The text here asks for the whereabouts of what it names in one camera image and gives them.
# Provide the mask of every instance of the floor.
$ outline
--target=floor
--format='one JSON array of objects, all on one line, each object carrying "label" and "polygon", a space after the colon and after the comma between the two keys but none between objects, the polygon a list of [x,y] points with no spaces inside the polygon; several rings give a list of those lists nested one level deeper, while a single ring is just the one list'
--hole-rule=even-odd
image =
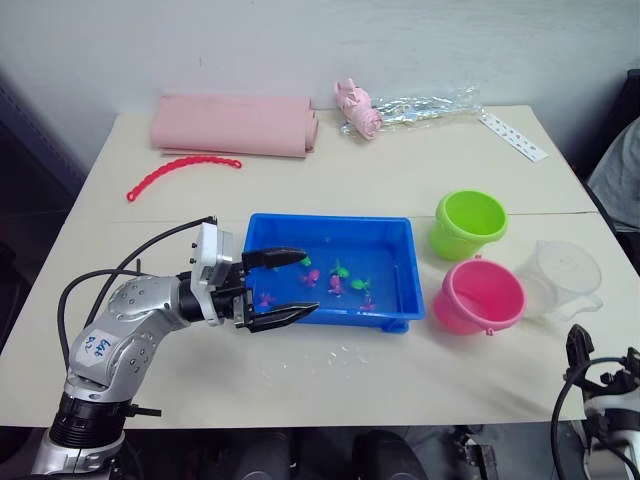
[{"label": "floor", "polygon": [[[333,427],[295,429],[296,477],[300,480],[340,480],[350,478],[351,448],[355,437],[369,427]],[[430,480],[480,479],[479,470],[455,460],[451,441],[452,427],[387,427],[411,446]],[[6,433],[6,427],[0,433]],[[15,478],[28,472],[35,456],[42,429],[28,433],[24,447],[12,458],[0,463],[0,479]],[[251,431],[237,430],[132,430],[127,438],[144,465],[146,480],[227,478],[217,474],[216,464],[228,453],[229,446]],[[473,436],[478,444],[494,448],[498,478],[541,480],[557,478],[549,448],[547,423],[486,425]],[[569,424],[560,425],[561,455],[568,478],[586,478],[581,471],[582,454],[578,437]],[[6,441],[0,447],[7,448]],[[135,472],[129,456],[123,456],[125,472]]]}]

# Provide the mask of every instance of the pink towel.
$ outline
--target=pink towel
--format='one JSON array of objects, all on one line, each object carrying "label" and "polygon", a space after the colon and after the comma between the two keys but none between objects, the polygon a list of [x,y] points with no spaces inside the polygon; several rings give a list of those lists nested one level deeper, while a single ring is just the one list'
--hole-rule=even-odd
[{"label": "pink towel", "polygon": [[165,95],[151,125],[151,146],[305,157],[317,133],[308,98]]}]

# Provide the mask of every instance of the blue plastic tray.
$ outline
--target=blue plastic tray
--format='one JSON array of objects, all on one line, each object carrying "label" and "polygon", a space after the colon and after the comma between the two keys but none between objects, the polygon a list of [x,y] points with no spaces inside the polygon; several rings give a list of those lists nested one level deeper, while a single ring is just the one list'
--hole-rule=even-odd
[{"label": "blue plastic tray", "polygon": [[[411,233],[406,218],[324,217],[308,215],[252,215],[245,251],[267,247],[304,249],[310,266],[301,263],[276,270],[252,270],[248,285],[254,290],[256,311],[270,304],[320,302],[320,307],[301,320],[304,323],[378,327],[404,333],[409,320],[424,317],[424,302]],[[329,279],[336,262],[349,271],[341,279],[344,293],[329,293]],[[316,286],[305,276],[318,270]],[[351,286],[353,280],[369,282],[368,293]],[[367,295],[373,310],[366,310]]]}]

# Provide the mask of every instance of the pink bucket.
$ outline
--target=pink bucket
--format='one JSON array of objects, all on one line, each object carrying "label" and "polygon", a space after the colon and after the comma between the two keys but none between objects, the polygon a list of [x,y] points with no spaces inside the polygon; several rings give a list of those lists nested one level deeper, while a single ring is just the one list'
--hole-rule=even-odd
[{"label": "pink bucket", "polygon": [[442,282],[433,310],[460,335],[495,331],[516,323],[526,306],[522,285],[506,268],[476,256],[453,267]]}]

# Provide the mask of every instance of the plastic bag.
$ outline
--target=plastic bag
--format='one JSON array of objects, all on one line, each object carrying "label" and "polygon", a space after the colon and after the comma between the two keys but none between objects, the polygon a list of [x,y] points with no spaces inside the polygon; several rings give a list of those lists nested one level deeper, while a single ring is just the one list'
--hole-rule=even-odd
[{"label": "plastic bag", "polygon": [[[404,127],[430,127],[442,120],[479,119],[484,107],[478,103],[478,89],[454,90],[448,96],[372,98],[372,106],[382,117],[379,131],[394,131]],[[346,122],[340,127],[345,135],[357,134],[355,126]]]}]

